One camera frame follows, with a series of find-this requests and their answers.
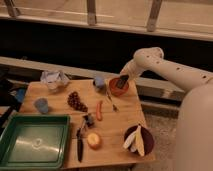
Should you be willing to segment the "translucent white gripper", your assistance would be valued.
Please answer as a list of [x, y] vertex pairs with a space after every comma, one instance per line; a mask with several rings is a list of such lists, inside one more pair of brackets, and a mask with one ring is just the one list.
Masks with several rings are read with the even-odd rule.
[[125, 64], [125, 66], [120, 71], [121, 75], [128, 75], [130, 80], [133, 80], [137, 77], [140, 77], [142, 73], [144, 72], [144, 69], [137, 65], [134, 60], [130, 60]]

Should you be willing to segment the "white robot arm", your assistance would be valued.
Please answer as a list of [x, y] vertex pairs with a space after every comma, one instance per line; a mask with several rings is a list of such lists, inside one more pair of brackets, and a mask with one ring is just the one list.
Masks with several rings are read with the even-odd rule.
[[177, 122], [173, 171], [213, 171], [213, 72], [164, 59], [160, 47], [141, 48], [120, 71], [131, 79], [149, 70], [186, 92]]

